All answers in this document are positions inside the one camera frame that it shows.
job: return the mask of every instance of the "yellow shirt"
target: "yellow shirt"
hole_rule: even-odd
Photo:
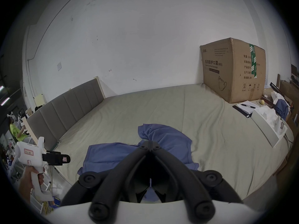
[[[24,138],[27,137],[26,134],[21,134],[20,137],[17,137],[17,135],[18,135],[18,133],[20,132],[20,130],[19,130],[19,129],[17,128],[17,126],[14,125],[14,124],[10,124],[10,125],[9,125],[9,128],[10,128],[10,131],[11,131],[12,135],[15,136],[16,139],[17,139],[18,141],[23,141]]]

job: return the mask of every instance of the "white box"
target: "white box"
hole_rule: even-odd
[[[284,124],[281,134],[276,133],[274,128],[263,117],[263,113],[267,110],[270,110],[268,106],[254,109],[251,118],[264,133],[271,146],[275,147],[275,145],[278,144],[278,142],[282,139],[288,128]]]

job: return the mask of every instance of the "notebook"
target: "notebook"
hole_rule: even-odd
[[[237,107],[239,107],[241,110],[243,110],[246,114],[252,114],[252,112],[253,112],[254,109],[250,108],[250,107],[247,107],[247,106],[243,106],[241,104],[245,104],[245,105],[249,105],[249,106],[252,106],[252,107],[255,107],[255,108],[259,108],[258,105],[256,105],[255,103],[252,103],[252,102],[250,102],[248,100],[244,101],[244,102],[242,102],[240,104],[237,104]]]
[[[240,104],[237,104],[237,105],[234,105],[233,108],[238,110],[241,114],[243,114],[244,116],[246,116],[246,118],[249,118],[251,117],[252,115],[252,112],[253,112],[253,108],[250,108],[250,107],[247,107],[247,106],[243,106],[241,104],[245,104],[245,105],[250,105],[252,107],[256,107],[256,108],[259,108],[258,105],[256,105],[255,103],[252,103],[250,101],[245,101],[245,102],[242,102]]]

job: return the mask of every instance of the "white packaging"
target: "white packaging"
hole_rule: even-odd
[[[278,115],[273,114],[273,110],[268,106],[254,109],[251,118],[264,133],[271,146],[275,147],[288,128],[280,121],[281,119]]]

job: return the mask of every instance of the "ceiling light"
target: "ceiling light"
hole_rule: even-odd
[[[8,100],[9,100],[9,97],[6,98],[5,101],[3,101],[3,103],[1,104],[1,106],[3,106]]]

